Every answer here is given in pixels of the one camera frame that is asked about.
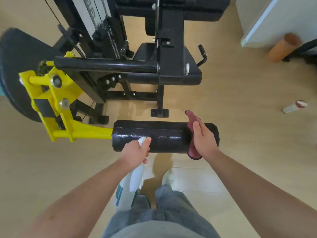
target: yellow metal bracket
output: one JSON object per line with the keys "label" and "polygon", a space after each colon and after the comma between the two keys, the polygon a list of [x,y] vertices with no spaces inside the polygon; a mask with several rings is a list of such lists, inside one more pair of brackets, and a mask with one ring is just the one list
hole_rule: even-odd
{"label": "yellow metal bracket", "polygon": [[[72,58],[72,52],[67,52],[65,57]],[[83,124],[73,119],[69,105],[83,93],[83,90],[63,71],[55,68],[53,61],[47,61],[46,65],[53,68],[45,76],[36,76],[34,71],[22,72],[19,76],[31,98],[32,108],[38,112],[51,140],[69,138],[74,142],[77,138],[111,139],[111,128]],[[60,77],[61,87],[57,88],[53,85],[54,76]],[[44,92],[42,86],[48,86],[50,89]],[[61,116],[65,130],[59,128],[55,118],[45,117],[40,112],[35,99],[48,100],[55,116]]]}

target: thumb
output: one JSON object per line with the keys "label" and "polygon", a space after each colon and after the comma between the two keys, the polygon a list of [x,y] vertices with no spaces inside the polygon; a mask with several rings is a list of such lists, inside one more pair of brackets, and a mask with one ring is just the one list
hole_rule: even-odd
{"label": "thumb", "polygon": [[193,123],[193,129],[194,129],[194,138],[198,138],[198,137],[201,137],[202,136],[202,133],[201,133],[201,128],[200,128],[200,125],[197,121],[195,121]]}
{"label": "thumb", "polygon": [[141,146],[142,152],[146,153],[148,151],[151,141],[152,141],[152,139],[150,137],[147,137],[145,139],[145,141],[143,142],[143,144]]}

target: maroon cloth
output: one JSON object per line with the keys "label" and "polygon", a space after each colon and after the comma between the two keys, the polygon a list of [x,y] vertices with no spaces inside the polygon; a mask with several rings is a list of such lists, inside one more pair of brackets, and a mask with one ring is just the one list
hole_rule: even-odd
{"label": "maroon cloth", "polygon": [[188,128],[191,130],[192,132],[192,140],[189,144],[189,150],[187,152],[188,156],[193,159],[193,160],[199,160],[202,158],[202,156],[198,153],[198,151],[195,148],[194,145],[194,128],[193,128],[193,124],[195,121],[198,121],[198,118],[194,115],[194,113],[190,110],[186,110],[185,114],[188,116],[189,121],[188,121]]}

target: forearm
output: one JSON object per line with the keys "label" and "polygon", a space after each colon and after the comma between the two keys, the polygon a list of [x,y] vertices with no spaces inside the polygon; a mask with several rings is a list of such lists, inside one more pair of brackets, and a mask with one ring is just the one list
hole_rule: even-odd
{"label": "forearm", "polygon": [[124,162],[117,160],[49,206],[22,237],[88,237],[128,172]]}
{"label": "forearm", "polygon": [[220,151],[206,160],[262,238],[316,236],[316,210]]}

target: white and teal container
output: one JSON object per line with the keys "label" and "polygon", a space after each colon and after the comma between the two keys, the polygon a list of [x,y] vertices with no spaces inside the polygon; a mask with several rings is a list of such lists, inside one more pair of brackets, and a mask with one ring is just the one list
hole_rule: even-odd
{"label": "white and teal container", "polygon": [[[146,137],[139,138],[140,146],[142,146],[145,139]],[[132,208],[142,181],[143,172],[144,164],[142,163],[121,180],[117,188],[116,201],[114,203],[117,207],[117,211]]]}

